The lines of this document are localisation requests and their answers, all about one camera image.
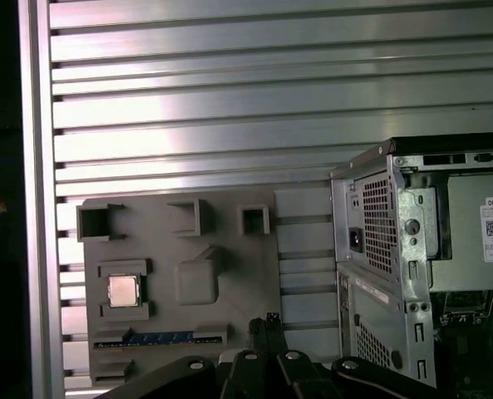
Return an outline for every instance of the metal computer chassis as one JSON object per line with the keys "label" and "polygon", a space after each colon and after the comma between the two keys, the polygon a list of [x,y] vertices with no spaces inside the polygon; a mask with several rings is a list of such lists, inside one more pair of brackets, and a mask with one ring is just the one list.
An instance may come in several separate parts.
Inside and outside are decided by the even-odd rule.
{"label": "metal computer chassis", "polygon": [[351,263],[340,264],[337,275],[341,354],[435,386],[431,305],[419,302],[407,308]]}
{"label": "metal computer chassis", "polygon": [[493,133],[387,140],[335,170],[332,191],[338,263],[406,302],[493,289],[481,213],[493,206]]}

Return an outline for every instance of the screw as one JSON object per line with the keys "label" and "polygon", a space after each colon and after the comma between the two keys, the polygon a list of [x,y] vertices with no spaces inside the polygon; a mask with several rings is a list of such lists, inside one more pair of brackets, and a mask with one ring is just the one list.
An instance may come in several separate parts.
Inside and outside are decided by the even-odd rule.
{"label": "screw", "polygon": [[347,360],[343,363],[343,367],[346,370],[355,370],[357,367],[359,367],[359,365],[356,364],[353,360]]}
{"label": "screw", "polygon": [[204,363],[202,362],[192,362],[189,367],[193,370],[200,370],[201,368],[204,368]]}
{"label": "screw", "polygon": [[409,235],[415,235],[420,232],[420,222],[418,222],[416,219],[409,219],[407,222],[405,222],[405,231]]}
{"label": "screw", "polygon": [[285,357],[288,360],[296,360],[296,359],[299,359],[299,353],[297,353],[297,352],[287,352],[287,354],[285,355]]}

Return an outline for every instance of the gray plastic block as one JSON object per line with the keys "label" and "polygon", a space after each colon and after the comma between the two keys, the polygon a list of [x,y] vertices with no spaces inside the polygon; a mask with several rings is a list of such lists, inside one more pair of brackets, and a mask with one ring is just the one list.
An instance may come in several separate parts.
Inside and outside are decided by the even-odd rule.
{"label": "gray plastic block", "polygon": [[195,329],[194,338],[219,337],[222,345],[228,345],[229,324],[203,324]]}
{"label": "gray plastic block", "polygon": [[95,371],[96,382],[103,385],[124,383],[132,366],[133,362],[101,364]]}
{"label": "gray plastic block", "polygon": [[168,203],[175,208],[171,213],[172,232],[176,237],[197,237],[207,234],[211,226],[210,207],[202,199],[173,201]]}
{"label": "gray plastic block", "polygon": [[[125,209],[111,213],[110,226],[126,238],[84,241],[93,382],[101,382],[100,368],[110,363],[132,360],[134,367],[129,376],[132,378],[183,356],[216,361],[223,351],[245,346],[250,319],[281,313],[278,239],[274,229],[269,228],[269,218],[275,215],[274,192],[270,188],[97,198],[88,199],[83,206],[94,208],[115,203],[123,204]],[[200,235],[192,235],[198,234],[197,209]],[[246,224],[246,234],[239,234],[238,209],[260,211],[257,220],[261,220],[261,228],[252,231]],[[189,289],[185,292],[177,289],[177,278],[191,278],[190,275],[202,270],[203,278],[191,279],[196,288],[193,293]],[[108,276],[111,275],[140,276],[140,306],[109,306]],[[199,296],[194,298],[197,289]],[[219,337],[221,342],[190,345],[164,342],[149,346],[143,343],[144,347],[121,350],[96,345],[103,343],[98,335],[101,332],[123,329],[131,329],[135,334],[193,332],[199,337],[195,339]]]}
{"label": "gray plastic block", "polygon": [[148,302],[129,308],[112,308],[105,304],[100,306],[100,317],[109,322],[148,320],[150,318],[150,306]]}
{"label": "gray plastic block", "polygon": [[77,211],[77,239],[85,242],[106,242],[123,239],[124,234],[114,231],[111,214],[116,209],[123,209],[122,204],[100,204],[95,206],[80,205]]}
{"label": "gray plastic block", "polygon": [[97,342],[120,342],[131,334],[131,328],[119,330],[99,331],[95,334]]}
{"label": "gray plastic block", "polygon": [[146,276],[150,270],[149,259],[110,260],[96,264],[98,277],[108,277],[112,274],[139,274]]}
{"label": "gray plastic block", "polygon": [[240,205],[237,208],[239,234],[270,234],[270,213],[266,204]]}
{"label": "gray plastic block", "polygon": [[192,260],[175,267],[176,301],[180,305],[208,305],[219,297],[221,251],[208,247]]}

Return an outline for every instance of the horizontal metal slat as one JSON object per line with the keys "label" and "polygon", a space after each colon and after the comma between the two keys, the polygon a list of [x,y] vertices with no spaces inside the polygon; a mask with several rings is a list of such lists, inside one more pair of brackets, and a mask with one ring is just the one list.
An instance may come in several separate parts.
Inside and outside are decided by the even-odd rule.
{"label": "horizontal metal slat", "polygon": [[65,377],[65,389],[91,388],[92,382],[89,376]]}
{"label": "horizontal metal slat", "polygon": [[274,195],[278,218],[331,214],[331,191],[328,187],[307,190],[276,190]]}
{"label": "horizontal metal slat", "polygon": [[60,288],[60,299],[62,301],[81,301],[86,298],[85,285],[75,285]]}
{"label": "horizontal metal slat", "polygon": [[63,237],[57,240],[59,264],[83,264],[83,244],[76,238]]}
{"label": "horizontal metal slat", "polygon": [[493,73],[466,73],[64,101],[54,103],[53,115],[63,129],[487,101],[493,102]]}
{"label": "horizontal metal slat", "polygon": [[108,180],[131,177],[189,175],[233,170],[278,170],[319,166],[337,166],[361,154],[367,145],[341,148],[287,150],[272,153],[239,153],[226,156],[204,156],[199,159],[147,160],[145,162],[100,165],[75,165],[56,171],[57,182]]}
{"label": "horizontal metal slat", "polygon": [[108,388],[76,389],[65,392],[66,399],[94,399],[99,395],[108,392]]}
{"label": "horizontal metal slat", "polygon": [[62,308],[62,334],[87,334],[87,312],[85,306]]}
{"label": "horizontal metal slat", "polygon": [[86,282],[85,272],[61,272],[60,273],[60,284],[84,284]]}
{"label": "horizontal metal slat", "polygon": [[66,62],[490,34],[493,34],[493,7],[76,33],[52,37],[51,55],[53,62]]}
{"label": "horizontal metal slat", "polygon": [[284,323],[320,323],[338,320],[336,293],[309,293],[281,297]]}
{"label": "horizontal metal slat", "polygon": [[493,106],[57,135],[54,150],[56,162],[73,162],[314,145],[372,145],[392,135],[486,131],[493,131]]}
{"label": "horizontal metal slat", "polygon": [[170,178],[131,179],[112,181],[92,181],[57,185],[57,194],[70,195],[106,195],[120,193],[156,194],[161,191],[178,191],[210,187],[237,187],[241,185],[268,185],[294,183],[297,181],[325,181],[328,178],[326,168],[307,170],[275,170],[249,173],[223,173],[213,175],[189,175]]}
{"label": "horizontal metal slat", "polygon": [[334,258],[290,259],[279,261],[279,273],[334,272]]}
{"label": "horizontal metal slat", "polygon": [[63,369],[89,370],[89,343],[87,341],[63,343]]}
{"label": "horizontal metal slat", "polygon": [[95,65],[59,66],[52,70],[54,94],[63,92],[57,83],[76,81],[108,80],[115,78],[136,78],[146,76],[188,77],[191,74],[211,72],[273,71],[279,68],[328,65],[330,73],[339,73],[347,67],[359,68],[361,65],[375,65],[374,72],[386,73],[389,65],[403,65],[405,68],[414,62],[424,66],[439,66],[441,62],[455,62],[464,67],[470,60],[481,62],[493,60],[493,38],[472,39],[469,41],[440,42],[388,42],[359,47],[335,47],[327,49],[295,49],[291,52],[274,50],[272,52],[225,54],[220,56],[181,57],[178,59],[131,62],[99,62]]}
{"label": "horizontal metal slat", "polygon": [[138,22],[181,21],[189,19],[242,17],[294,12],[320,12],[367,7],[399,7],[451,3],[445,0],[161,0],[149,7],[147,0],[107,0],[57,2],[50,5],[51,28],[96,27]]}
{"label": "horizontal metal slat", "polygon": [[333,249],[333,224],[289,224],[278,226],[280,253],[329,251]]}
{"label": "horizontal metal slat", "polygon": [[72,201],[56,205],[57,229],[60,231],[76,229],[76,206],[82,201]]}
{"label": "horizontal metal slat", "polygon": [[279,277],[279,286],[286,288],[323,288],[337,285],[334,272],[292,273]]}
{"label": "horizontal metal slat", "polygon": [[355,64],[327,64],[305,66],[277,66],[253,71],[211,71],[191,72],[169,76],[136,77],[125,79],[100,79],[55,83],[54,96],[101,93],[113,91],[134,91],[164,89],[172,87],[206,86],[224,84],[244,84],[271,81],[304,79],[328,79],[334,77],[355,77],[372,75],[396,75],[410,73],[433,73],[444,71],[473,71],[493,69],[493,55],[483,54],[472,57],[453,57],[452,59],[430,59],[411,61],[359,62]]}

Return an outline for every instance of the green circuit board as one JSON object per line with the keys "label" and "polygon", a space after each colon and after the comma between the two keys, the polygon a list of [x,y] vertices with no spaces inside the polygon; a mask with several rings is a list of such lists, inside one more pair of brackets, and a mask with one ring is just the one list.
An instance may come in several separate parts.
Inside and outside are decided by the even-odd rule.
{"label": "green circuit board", "polygon": [[493,291],[432,299],[437,385],[460,399],[493,399]]}

